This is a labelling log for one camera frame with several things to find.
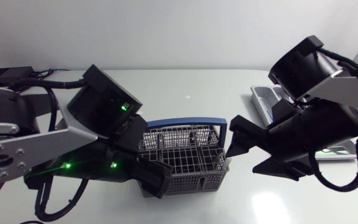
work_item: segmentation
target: dish rack basket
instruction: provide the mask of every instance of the dish rack basket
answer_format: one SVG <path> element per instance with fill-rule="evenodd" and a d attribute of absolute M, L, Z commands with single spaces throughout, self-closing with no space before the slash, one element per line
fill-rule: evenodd
<path fill-rule="evenodd" d="M 216 191 L 229 171 L 224 150 L 226 128 L 226 120 L 221 118 L 150 121 L 139 143 L 140 157 L 172 166 L 165 195 Z M 152 197 L 140 189 L 144 197 Z"/>

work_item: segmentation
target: white table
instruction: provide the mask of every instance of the white table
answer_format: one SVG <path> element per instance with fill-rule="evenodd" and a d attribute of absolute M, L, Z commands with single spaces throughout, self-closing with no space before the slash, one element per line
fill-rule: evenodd
<path fill-rule="evenodd" d="M 58 72 L 49 80 L 77 80 L 84 71 Z M 262 126 L 251 102 L 251 85 L 271 85 L 268 72 L 256 70 L 112 70 L 106 71 L 141 102 L 146 121 L 189 116 L 225 118 L 237 114 Z M 77 90 L 65 91 L 72 97 Z M 43 126 L 49 119 L 43 118 Z M 227 149 L 231 142 L 227 132 Z M 339 193 L 314 176 L 299 182 L 253 174 L 269 155 L 259 148 L 233 157 L 217 192 L 143 198 L 136 181 L 90 181 L 77 206 L 56 223 L 358 223 L 358 189 Z M 323 174 L 335 184 L 347 184 L 356 163 L 321 162 Z M 56 177 L 47 211 L 61 209 L 80 180 Z M 36 191 L 22 178 L 6 182 L 0 191 L 0 223 L 36 220 Z"/>

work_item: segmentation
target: black box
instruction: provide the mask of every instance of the black box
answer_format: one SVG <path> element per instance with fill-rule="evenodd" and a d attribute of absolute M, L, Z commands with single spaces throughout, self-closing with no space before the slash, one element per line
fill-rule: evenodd
<path fill-rule="evenodd" d="M 16 82 L 23 78 L 28 78 L 34 70 L 31 66 L 0 68 L 0 87 L 9 86 L 10 83 Z"/>

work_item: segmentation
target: blue basket handle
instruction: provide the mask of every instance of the blue basket handle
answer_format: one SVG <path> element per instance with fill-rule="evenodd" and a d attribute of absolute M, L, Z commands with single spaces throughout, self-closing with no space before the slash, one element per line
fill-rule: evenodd
<path fill-rule="evenodd" d="M 147 129 L 163 128 L 180 125 L 214 125 L 220 126 L 219 147 L 224 147 L 226 138 L 227 122 L 223 118 L 172 118 L 147 122 Z"/>

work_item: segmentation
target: robotic arm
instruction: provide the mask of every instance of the robotic arm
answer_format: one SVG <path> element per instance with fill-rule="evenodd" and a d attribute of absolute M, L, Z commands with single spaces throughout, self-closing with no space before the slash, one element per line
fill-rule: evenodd
<path fill-rule="evenodd" d="M 0 183 L 24 176 L 38 190 L 35 213 L 54 221 L 80 199 L 88 180 L 124 182 L 136 179 L 161 198 L 171 167 L 139 157 L 138 144 L 147 123 L 136 111 L 142 104 L 94 65 L 78 82 L 24 79 L 11 85 L 41 86 L 46 95 L 20 95 L 0 88 Z M 71 101 L 52 88 L 79 88 Z M 57 110 L 63 119 L 55 125 Z M 51 113 L 49 131 L 41 133 L 36 117 Z M 73 200 L 54 214 L 45 212 L 53 176 L 83 179 Z"/>
<path fill-rule="evenodd" d="M 273 66 L 268 77 L 295 103 L 282 99 L 274 105 L 267 129 L 235 117 L 226 156 L 258 146 L 272 156 L 253 172 L 293 180 L 315 174 L 325 186 L 347 192 L 358 187 L 358 173 L 350 184 L 335 186 L 321 175 L 315 152 L 358 137 L 358 64 L 322 46 L 315 36 L 308 37 Z M 326 56 L 344 69 L 336 69 Z M 358 140 L 356 152 L 358 159 Z"/>

